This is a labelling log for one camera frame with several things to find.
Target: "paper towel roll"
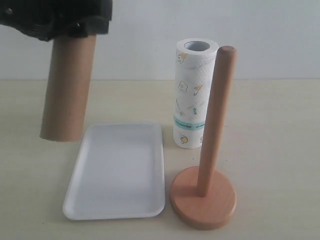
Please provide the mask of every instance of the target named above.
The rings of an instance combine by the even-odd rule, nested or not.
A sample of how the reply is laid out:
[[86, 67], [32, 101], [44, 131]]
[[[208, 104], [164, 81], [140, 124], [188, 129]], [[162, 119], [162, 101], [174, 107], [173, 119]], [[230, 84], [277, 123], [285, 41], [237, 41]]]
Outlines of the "paper towel roll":
[[173, 140], [179, 147], [202, 145], [218, 48], [216, 42], [203, 38], [177, 43]]

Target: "round wooden base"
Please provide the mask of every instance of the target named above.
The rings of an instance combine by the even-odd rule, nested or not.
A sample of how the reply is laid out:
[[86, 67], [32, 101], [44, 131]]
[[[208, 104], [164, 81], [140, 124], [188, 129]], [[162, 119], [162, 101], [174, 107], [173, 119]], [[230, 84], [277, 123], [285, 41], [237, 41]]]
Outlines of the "round wooden base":
[[170, 200], [181, 220], [199, 230], [213, 230], [225, 225], [233, 215], [237, 196], [226, 176], [214, 171], [208, 195], [196, 194], [199, 167], [189, 167], [173, 180]]

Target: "wooden table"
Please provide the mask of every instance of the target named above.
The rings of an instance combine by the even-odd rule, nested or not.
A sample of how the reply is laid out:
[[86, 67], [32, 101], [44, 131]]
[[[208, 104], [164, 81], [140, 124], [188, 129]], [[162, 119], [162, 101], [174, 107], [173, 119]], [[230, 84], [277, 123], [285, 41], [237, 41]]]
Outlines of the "wooden table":
[[80, 142], [39, 138], [45, 81], [0, 81], [0, 239], [320, 239], [320, 81], [236, 80], [217, 169], [233, 182], [231, 222], [188, 227], [168, 191], [200, 149], [173, 141], [173, 81], [93, 81], [86, 128], [96, 123], [162, 125], [166, 206], [153, 218], [73, 222], [62, 204]]

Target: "rectangular tray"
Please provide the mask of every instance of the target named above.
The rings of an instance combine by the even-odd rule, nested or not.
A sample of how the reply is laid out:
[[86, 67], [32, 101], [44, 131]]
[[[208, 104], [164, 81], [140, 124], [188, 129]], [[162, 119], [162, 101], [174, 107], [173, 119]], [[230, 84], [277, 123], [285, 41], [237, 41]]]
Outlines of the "rectangular tray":
[[71, 220], [146, 218], [165, 206], [159, 124], [98, 124], [85, 132], [63, 203]]

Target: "white wall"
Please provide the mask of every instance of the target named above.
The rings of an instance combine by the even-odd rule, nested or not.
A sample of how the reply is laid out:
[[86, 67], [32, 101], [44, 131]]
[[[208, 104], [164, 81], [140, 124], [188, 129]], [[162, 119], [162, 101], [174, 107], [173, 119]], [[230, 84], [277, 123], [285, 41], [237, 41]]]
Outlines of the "white wall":
[[[179, 40], [238, 49], [236, 78], [320, 78], [319, 0], [114, 0], [93, 79], [171, 80]], [[52, 43], [0, 27], [0, 79], [46, 79]]]

